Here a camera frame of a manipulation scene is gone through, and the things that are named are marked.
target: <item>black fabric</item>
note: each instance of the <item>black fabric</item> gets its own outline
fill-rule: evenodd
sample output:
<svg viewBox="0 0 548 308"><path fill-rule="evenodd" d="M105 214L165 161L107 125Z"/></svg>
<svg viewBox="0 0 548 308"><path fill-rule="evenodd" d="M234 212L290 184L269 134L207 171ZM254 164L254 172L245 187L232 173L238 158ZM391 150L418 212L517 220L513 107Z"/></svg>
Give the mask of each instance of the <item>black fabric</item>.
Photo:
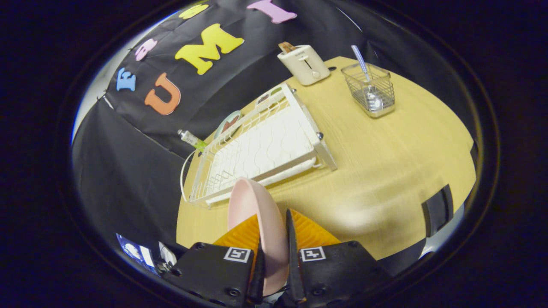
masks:
<svg viewBox="0 0 548 308"><path fill-rule="evenodd" d="M196 16L184 20L176 13L152 30L118 68L124 67L136 76L135 91L117 91L117 74L111 79L106 96L116 112L167 149L186 157L193 148L181 142L176 133L179 129L205 138L232 111L291 76L276 57L280 53L278 43L310 44L323 60L354 58L350 45L355 44L367 62L403 75L437 95L464 117L468 129L475 133L458 76L419 37L345 1L273 1L298 15L281 24L273 24L258 10L246 9L253 2L208 1L209 8ZM187 44L202 44L201 32L216 23L245 42L228 54L220 53L220 60L211 60L213 67L198 75L194 66L174 56ZM134 51L150 38L157 40L157 45L143 60L136 61ZM179 106L166 116L144 104L151 89L169 101L170 95L155 87L157 77L164 72L181 91Z"/></svg>
<svg viewBox="0 0 548 308"><path fill-rule="evenodd" d="M158 248L175 243L183 161L158 146L101 99L72 146L76 186L91 223L114 247L115 232Z"/></svg>

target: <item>toaster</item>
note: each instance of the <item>toaster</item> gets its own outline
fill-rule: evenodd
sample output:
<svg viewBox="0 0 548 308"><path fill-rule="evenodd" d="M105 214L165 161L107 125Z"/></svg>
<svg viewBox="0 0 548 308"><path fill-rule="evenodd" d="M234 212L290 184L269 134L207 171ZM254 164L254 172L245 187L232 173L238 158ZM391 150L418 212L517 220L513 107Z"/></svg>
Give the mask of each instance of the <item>toaster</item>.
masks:
<svg viewBox="0 0 548 308"><path fill-rule="evenodd" d="M297 45L289 53L278 54L278 59L302 85L318 82L330 72L310 45Z"/></svg>

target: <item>wire utensil holder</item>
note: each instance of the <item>wire utensil holder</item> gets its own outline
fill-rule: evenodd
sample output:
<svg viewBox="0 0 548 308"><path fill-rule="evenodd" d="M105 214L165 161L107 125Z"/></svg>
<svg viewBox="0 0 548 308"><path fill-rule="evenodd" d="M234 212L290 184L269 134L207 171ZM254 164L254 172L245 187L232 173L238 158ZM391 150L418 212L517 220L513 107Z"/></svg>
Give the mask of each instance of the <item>wire utensil holder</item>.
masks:
<svg viewBox="0 0 548 308"><path fill-rule="evenodd" d="M344 67L341 72L355 101L367 115L378 118L395 109L394 86L390 82L390 72L369 63L365 66L364 70L356 63Z"/></svg>

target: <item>pink letter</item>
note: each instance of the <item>pink letter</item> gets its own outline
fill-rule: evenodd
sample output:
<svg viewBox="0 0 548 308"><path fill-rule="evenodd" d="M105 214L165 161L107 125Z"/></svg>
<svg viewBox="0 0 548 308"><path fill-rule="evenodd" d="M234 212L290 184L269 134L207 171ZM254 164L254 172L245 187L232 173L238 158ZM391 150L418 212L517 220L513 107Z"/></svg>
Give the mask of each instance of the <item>pink letter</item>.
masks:
<svg viewBox="0 0 548 308"><path fill-rule="evenodd" d="M148 41L144 42L141 47L139 47L137 49L137 51L135 52L135 59L137 61L141 61L145 56L146 54L152 49L154 48L154 46L156 46L156 44L158 43L158 41L155 41L154 39L149 39Z"/></svg>
<svg viewBox="0 0 548 308"><path fill-rule="evenodd" d="M261 0L247 6L248 9L257 9L272 18L272 23L280 24L297 17L297 14L285 11L271 3L272 0Z"/></svg>

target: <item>dish rack tray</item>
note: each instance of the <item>dish rack tray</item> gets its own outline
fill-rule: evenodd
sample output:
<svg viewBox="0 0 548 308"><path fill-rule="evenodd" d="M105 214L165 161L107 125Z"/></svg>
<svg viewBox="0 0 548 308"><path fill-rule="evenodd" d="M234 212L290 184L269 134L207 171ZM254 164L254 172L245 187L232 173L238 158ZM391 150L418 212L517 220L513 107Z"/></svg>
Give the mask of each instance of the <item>dish rack tray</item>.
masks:
<svg viewBox="0 0 548 308"><path fill-rule="evenodd" d="M321 164L337 168L318 126L286 83L257 102L253 111L204 149L191 203L205 201L210 208L211 203L230 198L241 176L266 186Z"/></svg>

